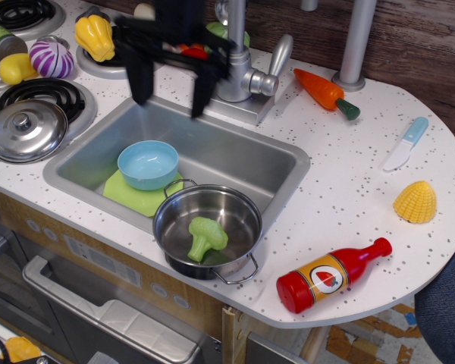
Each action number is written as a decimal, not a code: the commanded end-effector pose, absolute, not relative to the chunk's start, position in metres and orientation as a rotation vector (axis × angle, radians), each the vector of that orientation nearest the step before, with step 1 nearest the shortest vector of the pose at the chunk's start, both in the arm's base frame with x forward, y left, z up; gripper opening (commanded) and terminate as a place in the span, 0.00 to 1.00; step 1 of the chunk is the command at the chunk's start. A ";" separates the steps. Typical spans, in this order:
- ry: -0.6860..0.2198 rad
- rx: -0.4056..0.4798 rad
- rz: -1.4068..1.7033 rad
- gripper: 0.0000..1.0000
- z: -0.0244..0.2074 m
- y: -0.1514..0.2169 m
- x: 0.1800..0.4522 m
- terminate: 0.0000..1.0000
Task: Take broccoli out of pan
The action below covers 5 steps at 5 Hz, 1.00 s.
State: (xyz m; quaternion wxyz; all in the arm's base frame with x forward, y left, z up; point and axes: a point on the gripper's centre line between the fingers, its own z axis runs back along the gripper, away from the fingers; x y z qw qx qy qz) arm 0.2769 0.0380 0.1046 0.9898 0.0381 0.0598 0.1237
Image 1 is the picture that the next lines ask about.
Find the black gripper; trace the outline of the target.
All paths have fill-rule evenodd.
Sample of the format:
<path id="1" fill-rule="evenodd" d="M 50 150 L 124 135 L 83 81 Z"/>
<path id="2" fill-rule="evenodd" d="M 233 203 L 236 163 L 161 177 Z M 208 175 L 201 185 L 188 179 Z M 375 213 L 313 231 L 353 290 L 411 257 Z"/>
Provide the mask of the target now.
<path id="1" fill-rule="evenodd" d="M 194 71 L 191 118 L 198 118 L 210 103 L 216 84 L 229 76 L 232 42 L 206 29 L 203 1 L 155 1 L 155 20 L 117 16 L 118 53 L 125 64 L 133 100 L 144 105 L 153 94 L 154 64 L 169 64 Z M 209 58 L 190 58 L 168 47 L 200 44 Z"/>

